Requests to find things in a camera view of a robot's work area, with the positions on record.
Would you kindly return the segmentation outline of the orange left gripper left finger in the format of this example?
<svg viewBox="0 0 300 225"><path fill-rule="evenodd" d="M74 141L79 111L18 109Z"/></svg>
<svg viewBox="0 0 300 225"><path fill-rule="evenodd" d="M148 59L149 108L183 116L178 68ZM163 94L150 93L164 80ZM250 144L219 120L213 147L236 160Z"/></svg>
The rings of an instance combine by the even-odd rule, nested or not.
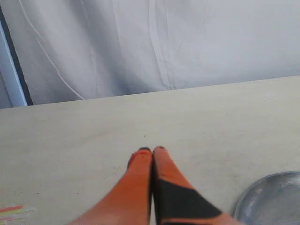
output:
<svg viewBox="0 0 300 225"><path fill-rule="evenodd" d="M71 225L148 225L151 212L152 152L134 152L117 184Z"/></svg>

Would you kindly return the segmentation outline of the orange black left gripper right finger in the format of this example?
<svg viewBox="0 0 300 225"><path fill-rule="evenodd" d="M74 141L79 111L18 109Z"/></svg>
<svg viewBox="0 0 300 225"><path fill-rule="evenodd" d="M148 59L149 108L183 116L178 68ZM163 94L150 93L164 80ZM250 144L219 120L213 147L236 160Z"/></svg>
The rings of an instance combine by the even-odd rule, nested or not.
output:
<svg viewBox="0 0 300 225"><path fill-rule="evenodd" d="M240 225L202 197L178 169L168 150L153 151L153 197L158 225Z"/></svg>

